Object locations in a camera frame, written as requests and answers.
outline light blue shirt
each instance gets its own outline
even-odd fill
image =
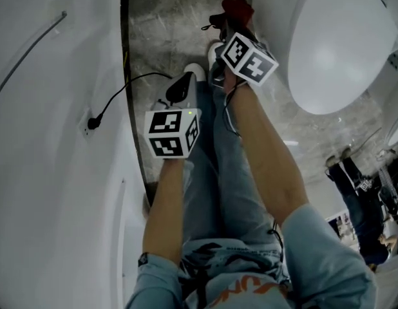
[[[373,273],[311,205],[294,211],[284,222],[282,234],[292,296],[283,294],[278,281],[265,274],[226,273],[207,282],[206,308],[374,308]],[[229,246],[229,239],[212,241]],[[166,259],[149,256],[148,263],[139,268],[128,308],[196,309],[196,292],[182,300],[178,270]]]

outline sneaker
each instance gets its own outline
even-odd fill
[[[187,65],[184,72],[193,72],[196,75],[197,82],[206,81],[205,70],[197,63]]]
[[[341,160],[347,159],[351,156],[352,151],[350,147],[347,147],[341,154]]]
[[[211,70],[213,64],[216,62],[216,52],[215,49],[217,47],[223,46],[223,42],[215,42],[210,48],[209,52],[207,53],[207,60],[209,61],[209,71]]]
[[[335,156],[330,156],[325,162],[325,166],[331,168],[333,165],[336,165],[337,163],[338,163],[337,158]]]

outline white curved wall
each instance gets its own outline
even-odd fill
[[[52,1],[0,0],[0,82],[48,25]],[[100,111],[124,83],[120,1],[72,1],[62,32],[38,44],[0,95],[3,309],[117,306],[121,200],[135,242],[128,284],[135,278],[144,188],[125,94],[88,141],[76,126],[85,106]]]

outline floor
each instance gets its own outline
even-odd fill
[[[129,51],[132,77],[152,71],[178,75],[185,65],[207,67],[207,49],[218,32],[207,25],[210,15],[222,12],[222,0],[129,0]],[[133,83],[140,155],[146,182],[155,182],[162,161],[153,159],[142,137],[144,113],[150,109],[163,79],[146,77]],[[358,148],[382,125],[381,112],[365,93],[349,107],[326,116],[311,115],[299,108],[283,82],[273,75],[260,93],[261,103],[278,133],[287,141],[305,183],[322,180],[325,160],[351,145]],[[383,147],[381,132],[354,156],[364,173],[375,171],[374,156]]]

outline jeans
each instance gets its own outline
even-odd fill
[[[346,174],[355,186],[361,183],[362,174],[351,158],[343,160]],[[339,164],[329,168],[329,177],[335,182],[342,195],[343,201],[348,207],[349,216],[358,237],[360,251],[367,263],[380,264],[388,257],[388,251],[378,241],[384,227],[381,221],[380,206],[378,206],[377,192],[358,190],[348,179],[348,176]]]
[[[212,238],[277,243],[268,234],[273,219],[260,200],[241,140],[223,121],[224,100],[220,88],[198,83],[202,115],[199,138],[184,167],[184,243]]]

